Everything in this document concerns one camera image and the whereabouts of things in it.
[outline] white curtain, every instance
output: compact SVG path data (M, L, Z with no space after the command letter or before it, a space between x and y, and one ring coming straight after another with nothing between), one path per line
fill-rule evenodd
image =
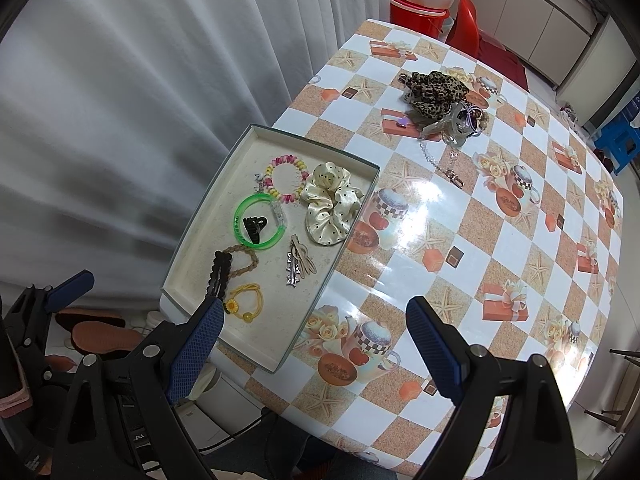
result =
M0 290L87 268L97 303L153 307L245 126L272 124L388 13L388 0L30 0L0 43Z

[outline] green bracelet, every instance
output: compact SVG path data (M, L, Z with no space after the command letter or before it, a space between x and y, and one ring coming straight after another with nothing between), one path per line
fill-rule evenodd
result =
M271 209L273 211L274 216L276 217L276 222L278 223L278 230L276 234L274 234L271 238L269 238L266 242L261 244L254 244L244 238L242 236L242 232L240 231L240 219L242 215L247 210L247 208L257 202L269 202L271 205ZM234 215L234 234L236 235L236 239L244 246L251 247L252 249L261 250L261 249L269 249L277 244L282 236L284 235L284 231L287 228L287 221L280 207L280 202L274 199L273 196L267 195L266 193L256 193L248 196L238 206L236 209L236 214Z

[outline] blue stool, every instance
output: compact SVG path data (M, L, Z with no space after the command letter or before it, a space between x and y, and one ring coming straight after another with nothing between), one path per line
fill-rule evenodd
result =
M640 128L631 127L629 120L621 112L603 127L602 135L595 141L595 145L601 150L609 150L618 162L618 167L613 172L619 174L640 153Z

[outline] tray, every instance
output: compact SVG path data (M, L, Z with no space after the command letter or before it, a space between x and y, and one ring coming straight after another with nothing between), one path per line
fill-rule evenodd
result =
M352 186L359 187L364 193L363 204L371 196L380 172L375 164L341 150L251 124L209 185L182 235L164 279L162 293L187 315L193 314L204 298L215 251L238 243L233 233L233 216L238 204L255 192L255 174L264 173L276 156L288 154L301 158L309 173L313 173L318 164L328 161L346 168L351 172ZM280 179L284 180L281 186L283 192L294 187L286 186L289 178L287 166L293 171L291 176L297 176L291 165L278 167L278 170L282 168L284 171L280 175ZM278 187L278 175L275 172L274 183ZM297 206L282 204L282 209L287 218L287 230L282 240L270 249L256 251L258 266L251 272L231 278L226 289L229 292L245 283L259 283L264 296L263 311L251 323L226 315L220 334L224 344L271 373L289 355L345 247L344 242L325 247L311 240L305 228L305 202ZM261 233L262 240L267 240L275 232L276 222L268 203L251 206L245 216L268 218L268 224ZM295 288L286 285L287 252L292 234L297 234L300 242L308 247L317 268L316 274L300 280ZM249 263L247 254L234 253L232 269ZM255 293L244 292L238 300L242 312L253 309Z

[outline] scrunchie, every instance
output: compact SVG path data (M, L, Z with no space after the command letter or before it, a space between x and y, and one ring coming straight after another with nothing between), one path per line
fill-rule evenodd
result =
M334 245L347 237L362 206L362 191L351 187L351 173L332 162L315 168L300 198L309 202L306 230L321 245Z

